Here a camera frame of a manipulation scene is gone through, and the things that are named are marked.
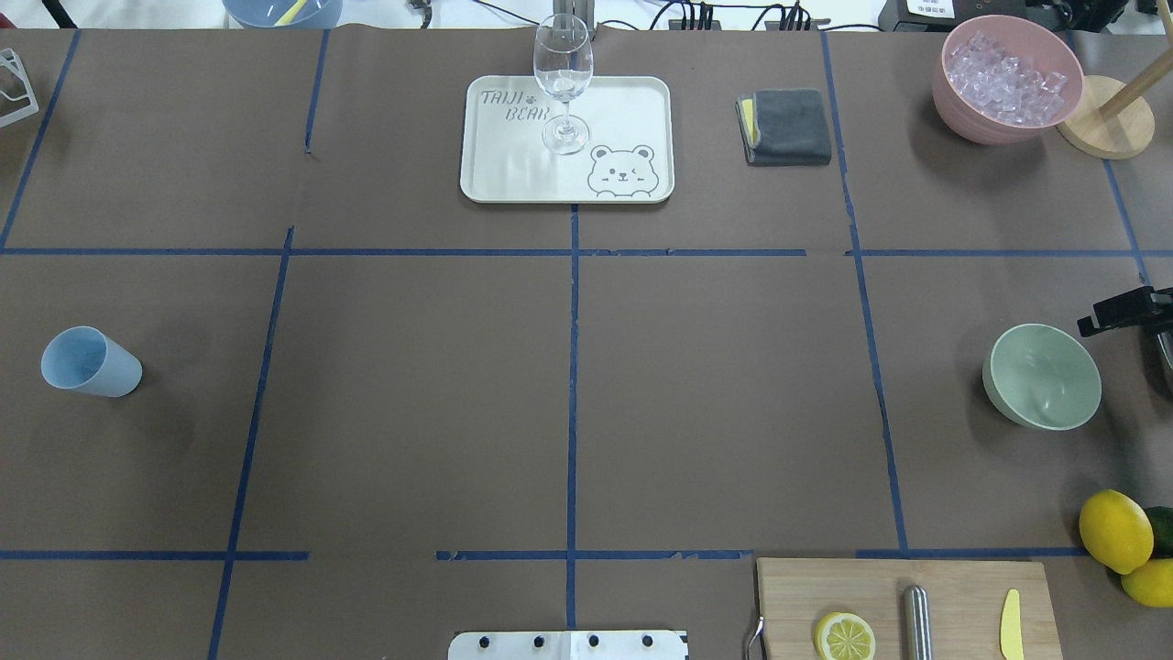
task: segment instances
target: ice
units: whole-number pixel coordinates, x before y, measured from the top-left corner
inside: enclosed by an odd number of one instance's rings
[[[975,32],[945,62],[949,82],[983,115],[1015,125],[1046,125],[1063,110],[1067,76],[1043,73],[1030,56],[1011,55],[997,39]]]

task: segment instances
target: yellow utensil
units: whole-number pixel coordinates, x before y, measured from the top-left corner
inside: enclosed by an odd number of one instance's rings
[[[293,22],[293,19],[297,18],[298,13],[301,12],[301,7],[305,7],[305,4],[306,0],[297,0],[297,2],[293,2],[293,6],[290,7],[290,11],[282,14],[282,18],[277,19],[277,22],[273,25],[277,27],[290,25]]]
[[[1006,660],[1023,660],[1023,625],[1018,604],[1018,590],[1006,592],[1002,606],[1002,631],[999,634],[1002,655]]]

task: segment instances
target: wooden stand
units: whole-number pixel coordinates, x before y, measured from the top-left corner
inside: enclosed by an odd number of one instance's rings
[[[1166,1],[1157,4],[1173,43],[1173,19]],[[1084,96],[1059,132],[1080,150],[1108,159],[1131,158],[1153,141],[1153,110],[1140,97],[1173,70],[1173,46],[1127,84],[1103,75],[1084,77]]]

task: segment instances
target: wine glass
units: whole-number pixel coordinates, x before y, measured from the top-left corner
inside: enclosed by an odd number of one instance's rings
[[[582,19],[574,14],[554,14],[537,26],[534,77],[563,106],[562,115],[542,127],[542,142],[555,154],[578,152],[590,140],[586,122],[570,114],[570,101],[586,90],[594,72],[590,30]]]

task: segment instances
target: wine glass base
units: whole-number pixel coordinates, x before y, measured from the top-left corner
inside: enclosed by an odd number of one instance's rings
[[[590,141],[590,128],[575,115],[556,116],[542,127],[542,143],[555,154],[568,156],[583,150]]]

